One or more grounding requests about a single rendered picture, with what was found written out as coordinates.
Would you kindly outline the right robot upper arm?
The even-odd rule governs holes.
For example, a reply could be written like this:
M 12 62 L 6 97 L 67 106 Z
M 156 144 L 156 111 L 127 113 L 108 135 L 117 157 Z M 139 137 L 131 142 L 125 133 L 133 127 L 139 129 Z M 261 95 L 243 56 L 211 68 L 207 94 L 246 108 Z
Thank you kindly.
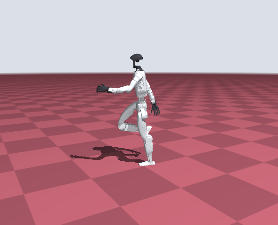
M 147 84 L 147 91 L 148 91 L 150 89 L 150 85 L 147 80 L 146 80 L 146 84 Z

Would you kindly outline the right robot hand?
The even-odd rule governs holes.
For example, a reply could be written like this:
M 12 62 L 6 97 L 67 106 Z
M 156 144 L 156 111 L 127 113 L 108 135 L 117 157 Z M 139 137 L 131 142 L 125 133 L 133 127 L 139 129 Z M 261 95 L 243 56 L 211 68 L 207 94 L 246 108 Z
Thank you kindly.
M 156 105 L 156 100 L 155 100 L 155 103 L 152 104 L 152 105 L 153 105 L 153 106 L 152 106 L 151 113 L 152 113 L 152 111 L 154 111 L 154 116 L 155 116 L 155 113 L 156 113 L 156 115 L 158 115 L 158 111 L 159 111 L 159 113 L 160 113 L 160 110 L 159 110 L 158 106 Z

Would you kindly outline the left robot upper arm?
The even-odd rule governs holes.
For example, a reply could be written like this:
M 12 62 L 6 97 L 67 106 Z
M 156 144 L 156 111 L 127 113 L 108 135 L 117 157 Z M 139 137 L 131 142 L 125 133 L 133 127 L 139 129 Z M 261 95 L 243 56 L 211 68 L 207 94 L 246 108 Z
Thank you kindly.
M 127 91 L 125 91 L 125 92 L 126 93 L 130 93 L 133 90 L 133 88 L 137 85 L 137 83 L 139 81 L 141 81 L 142 78 L 143 78 L 143 74 L 142 73 L 136 73 L 136 75 L 134 76 L 134 78 L 130 82 L 130 85 L 129 85 L 130 88 Z

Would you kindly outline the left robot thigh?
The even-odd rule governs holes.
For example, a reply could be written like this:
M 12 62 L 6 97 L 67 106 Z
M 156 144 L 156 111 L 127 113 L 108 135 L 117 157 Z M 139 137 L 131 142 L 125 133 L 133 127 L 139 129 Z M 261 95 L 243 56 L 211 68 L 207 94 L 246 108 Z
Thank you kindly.
M 147 119 L 147 111 L 142 108 L 140 109 L 140 112 L 137 113 L 137 127 L 142 139 L 146 142 L 146 138 L 152 136 L 147 134 L 147 125 L 145 119 Z

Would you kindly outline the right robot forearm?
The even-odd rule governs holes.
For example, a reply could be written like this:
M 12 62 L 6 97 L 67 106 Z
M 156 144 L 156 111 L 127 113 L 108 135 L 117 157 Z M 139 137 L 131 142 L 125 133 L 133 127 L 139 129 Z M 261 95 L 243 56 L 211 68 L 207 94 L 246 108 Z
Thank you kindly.
M 155 103 L 155 98 L 154 98 L 154 95 L 153 95 L 153 93 L 152 93 L 152 90 L 149 89 L 149 90 L 147 91 L 147 94 L 148 94 L 148 96 L 150 97 L 151 103 L 154 104 L 154 103 Z

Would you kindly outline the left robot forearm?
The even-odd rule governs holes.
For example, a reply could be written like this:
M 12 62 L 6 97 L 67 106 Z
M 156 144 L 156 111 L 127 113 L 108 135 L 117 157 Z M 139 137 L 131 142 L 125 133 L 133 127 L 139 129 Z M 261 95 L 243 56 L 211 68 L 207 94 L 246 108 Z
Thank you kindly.
M 109 88 L 108 91 L 116 94 L 116 93 L 124 93 L 124 91 L 127 91 L 130 87 L 128 85 L 120 87 L 120 88 Z

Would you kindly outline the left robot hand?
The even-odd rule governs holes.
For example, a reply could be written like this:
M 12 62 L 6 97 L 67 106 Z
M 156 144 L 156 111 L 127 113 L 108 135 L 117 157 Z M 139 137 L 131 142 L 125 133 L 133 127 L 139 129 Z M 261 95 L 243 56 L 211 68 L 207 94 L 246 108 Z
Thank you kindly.
M 108 89 L 109 89 L 109 87 L 102 84 L 102 86 L 98 85 L 96 92 L 98 93 L 98 92 L 105 92 L 106 91 L 107 93 L 112 93 L 112 92 L 108 91 Z

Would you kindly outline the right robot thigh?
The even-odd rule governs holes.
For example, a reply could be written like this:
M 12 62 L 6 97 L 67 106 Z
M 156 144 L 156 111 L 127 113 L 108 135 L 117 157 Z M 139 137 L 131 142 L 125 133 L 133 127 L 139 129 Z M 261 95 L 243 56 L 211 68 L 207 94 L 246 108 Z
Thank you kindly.
M 133 115 L 134 109 L 137 110 L 137 109 L 136 109 L 136 103 L 137 103 L 137 101 L 131 103 L 131 104 L 123 111 L 123 113 L 121 114 L 121 116 L 120 116 L 120 118 L 119 118 L 119 121 L 118 121 L 118 128 L 119 128 L 120 130 L 125 129 L 126 124 L 125 124 L 124 121 L 125 121 L 126 119 L 128 119 L 130 116 Z

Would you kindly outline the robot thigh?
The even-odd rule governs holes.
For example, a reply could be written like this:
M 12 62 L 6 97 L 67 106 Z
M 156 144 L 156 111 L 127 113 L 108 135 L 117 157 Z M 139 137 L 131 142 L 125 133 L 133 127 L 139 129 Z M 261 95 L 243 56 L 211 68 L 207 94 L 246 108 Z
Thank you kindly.
M 142 139 L 146 142 L 146 138 L 152 136 L 147 134 L 147 125 L 145 119 L 147 119 L 147 111 L 142 108 L 140 109 L 140 112 L 137 113 L 137 127 Z
M 125 121 L 126 119 L 128 119 L 130 116 L 133 115 L 134 109 L 137 110 L 137 109 L 136 109 L 136 103 L 137 103 L 137 101 L 131 103 L 131 104 L 123 111 L 123 113 L 121 114 L 121 116 L 120 116 L 120 118 L 119 118 L 119 121 L 118 121 L 118 128 L 119 128 L 120 130 L 125 129 L 126 124 L 125 124 L 124 121 Z

